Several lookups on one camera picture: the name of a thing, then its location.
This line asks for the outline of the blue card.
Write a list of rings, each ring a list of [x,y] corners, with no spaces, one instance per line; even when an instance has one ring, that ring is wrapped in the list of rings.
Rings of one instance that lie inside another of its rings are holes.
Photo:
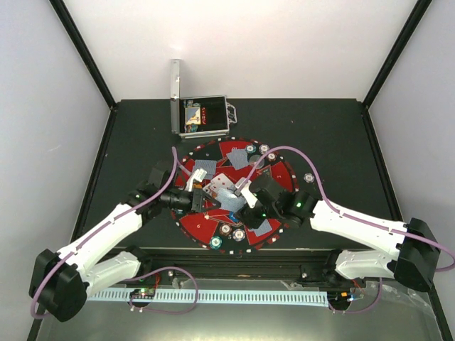
[[[257,229],[253,229],[256,237],[261,237],[272,231],[272,226],[268,219],[265,219]]]
[[[226,154],[231,166],[236,170],[248,167],[248,153],[245,149],[233,148],[231,152]]]
[[[193,169],[197,170],[199,168],[202,168],[206,172],[204,179],[211,180],[214,177],[214,175],[216,174],[216,166],[217,166],[217,161],[197,159],[195,161],[195,165],[194,165]]]

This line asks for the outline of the grey card deck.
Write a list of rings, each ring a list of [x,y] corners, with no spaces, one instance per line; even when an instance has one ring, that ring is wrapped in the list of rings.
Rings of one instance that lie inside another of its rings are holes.
[[[230,212],[238,212],[245,205],[246,200],[241,196],[236,196],[234,192],[229,189],[219,189],[216,200],[220,203],[220,208]]]

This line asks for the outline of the brown chip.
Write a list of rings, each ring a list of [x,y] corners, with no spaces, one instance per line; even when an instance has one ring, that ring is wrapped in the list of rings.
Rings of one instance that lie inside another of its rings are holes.
[[[276,159],[277,159],[276,153],[269,153],[269,154],[267,155],[267,160],[268,160],[269,162],[275,162]]]
[[[223,224],[219,228],[219,233],[223,236],[228,236],[232,233],[232,227],[228,224]]]

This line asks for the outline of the purple white chip stack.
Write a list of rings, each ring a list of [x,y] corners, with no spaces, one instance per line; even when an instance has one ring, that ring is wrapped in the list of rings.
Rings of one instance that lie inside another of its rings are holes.
[[[315,181],[315,177],[312,173],[306,173],[304,175],[304,180],[307,182],[307,183],[313,183]]]

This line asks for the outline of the clear round dealer puck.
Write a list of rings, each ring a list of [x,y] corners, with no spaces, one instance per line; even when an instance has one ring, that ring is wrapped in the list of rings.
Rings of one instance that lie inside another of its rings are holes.
[[[252,155],[249,159],[249,164],[253,167],[256,166],[258,169],[264,167],[264,159],[261,159],[260,155]]]

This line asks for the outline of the green chips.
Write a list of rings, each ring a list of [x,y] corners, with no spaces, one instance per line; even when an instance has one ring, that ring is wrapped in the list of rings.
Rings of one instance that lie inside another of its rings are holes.
[[[219,249],[222,246],[222,239],[219,236],[214,236],[210,239],[209,246],[211,249]]]
[[[257,147],[254,144],[249,144],[245,147],[245,151],[247,154],[255,154]]]

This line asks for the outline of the blue white chip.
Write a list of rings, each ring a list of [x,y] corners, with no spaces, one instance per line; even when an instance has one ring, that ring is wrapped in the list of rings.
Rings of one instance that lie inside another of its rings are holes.
[[[242,241],[245,238],[245,236],[246,236],[246,234],[245,234],[245,231],[243,229],[236,229],[232,233],[232,238],[236,242]]]

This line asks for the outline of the blue white chips seat one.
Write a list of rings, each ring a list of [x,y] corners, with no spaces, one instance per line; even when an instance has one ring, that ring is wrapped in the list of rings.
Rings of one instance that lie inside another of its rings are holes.
[[[259,152],[261,155],[266,154],[270,150],[270,147],[267,144],[261,144],[259,146]]]

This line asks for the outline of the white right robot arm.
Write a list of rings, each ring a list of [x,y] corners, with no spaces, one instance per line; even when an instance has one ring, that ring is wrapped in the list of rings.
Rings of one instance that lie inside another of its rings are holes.
[[[290,227],[308,222],[312,230],[366,246],[365,251],[338,252],[323,268],[324,280],[331,286],[357,278],[393,278],[420,292],[433,286],[441,251],[422,220],[382,220],[314,198],[305,191],[287,190],[268,175],[254,180],[241,178],[235,184],[235,194],[245,200],[235,216],[250,229],[258,229],[270,219]]]

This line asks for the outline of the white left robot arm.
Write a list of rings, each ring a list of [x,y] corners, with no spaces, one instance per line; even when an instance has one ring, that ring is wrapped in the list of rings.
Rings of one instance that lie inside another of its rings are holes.
[[[58,251],[45,249],[36,257],[29,288],[31,315],[35,319],[45,317],[38,314],[38,305],[46,315],[65,322],[82,309],[90,296],[116,283],[146,283],[155,271],[150,256],[139,247],[127,247],[111,259],[104,257],[165,207],[184,213],[205,212],[205,202],[220,207],[216,199],[199,187],[207,175],[204,168],[189,172],[183,188],[174,187],[180,167],[177,160],[171,170],[157,164],[149,178],[140,182],[89,232]]]

